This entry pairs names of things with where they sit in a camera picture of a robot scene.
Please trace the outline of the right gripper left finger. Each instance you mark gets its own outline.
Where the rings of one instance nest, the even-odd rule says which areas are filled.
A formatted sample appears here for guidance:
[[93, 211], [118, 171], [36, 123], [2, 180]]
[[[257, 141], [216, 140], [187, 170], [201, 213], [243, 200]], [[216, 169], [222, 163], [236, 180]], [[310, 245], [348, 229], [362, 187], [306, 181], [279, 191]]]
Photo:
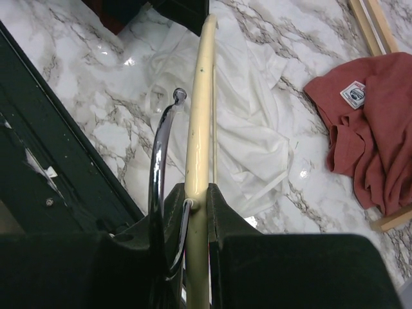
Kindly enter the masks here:
[[179, 308], [181, 276], [161, 276], [148, 230], [1, 236], [1, 307]]

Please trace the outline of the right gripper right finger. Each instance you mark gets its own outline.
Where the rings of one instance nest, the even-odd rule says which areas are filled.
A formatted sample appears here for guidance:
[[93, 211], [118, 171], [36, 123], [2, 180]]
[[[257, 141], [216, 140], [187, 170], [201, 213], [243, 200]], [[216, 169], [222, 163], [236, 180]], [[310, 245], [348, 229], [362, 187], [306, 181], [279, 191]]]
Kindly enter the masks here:
[[207, 191], [213, 308], [400, 308], [372, 242], [356, 234], [263, 234]]

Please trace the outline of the cream wooden hanger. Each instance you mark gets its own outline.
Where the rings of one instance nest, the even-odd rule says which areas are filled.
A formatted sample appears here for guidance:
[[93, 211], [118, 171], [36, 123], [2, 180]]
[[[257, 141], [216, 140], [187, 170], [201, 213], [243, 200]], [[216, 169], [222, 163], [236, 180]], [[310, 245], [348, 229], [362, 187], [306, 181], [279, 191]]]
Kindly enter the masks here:
[[160, 266], [160, 276], [170, 281], [182, 265], [186, 270], [186, 307], [209, 308], [209, 242], [207, 190], [217, 179], [216, 48], [217, 17], [207, 16], [200, 35], [192, 87], [182, 220], [173, 261], [165, 254], [164, 178], [167, 146], [173, 118], [187, 95], [182, 88], [173, 93], [158, 124], [149, 173], [150, 253]]

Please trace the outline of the white tank top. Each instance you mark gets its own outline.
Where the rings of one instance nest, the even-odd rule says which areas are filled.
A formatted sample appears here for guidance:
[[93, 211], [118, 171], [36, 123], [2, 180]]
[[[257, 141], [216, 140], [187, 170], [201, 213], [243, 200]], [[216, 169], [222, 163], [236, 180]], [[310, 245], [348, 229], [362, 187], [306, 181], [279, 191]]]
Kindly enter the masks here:
[[[173, 23], [149, 63], [152, 83], [145, 110], [156, 129], [176, 88], [191, 93], [199, 38]], [[216, 30], [218, 186], [244, 218], [275, 203], [292, 160], [289, 141], [278, 130], [271, 92], [286, 62], [269, 46], [247, 41], [237, 20], [218, 17]]]

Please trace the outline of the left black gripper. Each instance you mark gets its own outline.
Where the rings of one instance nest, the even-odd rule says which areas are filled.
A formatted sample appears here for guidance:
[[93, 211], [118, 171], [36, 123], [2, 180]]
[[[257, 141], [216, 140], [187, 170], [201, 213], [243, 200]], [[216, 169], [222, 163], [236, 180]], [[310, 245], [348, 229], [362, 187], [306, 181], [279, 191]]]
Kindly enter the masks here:
[[161, 16], [201, 34], [209, 0], [96, 0], [96, 15], [110, 32], [119, 34], [149, 4]]

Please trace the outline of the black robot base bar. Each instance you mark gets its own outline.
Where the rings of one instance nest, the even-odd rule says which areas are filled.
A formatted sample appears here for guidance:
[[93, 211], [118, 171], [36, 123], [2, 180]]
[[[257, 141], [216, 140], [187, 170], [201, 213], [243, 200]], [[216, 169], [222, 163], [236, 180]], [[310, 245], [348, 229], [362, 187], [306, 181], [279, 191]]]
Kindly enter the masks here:
[[143, 218], [5, 26], [1, 201], [30, 234], [118, 234]]

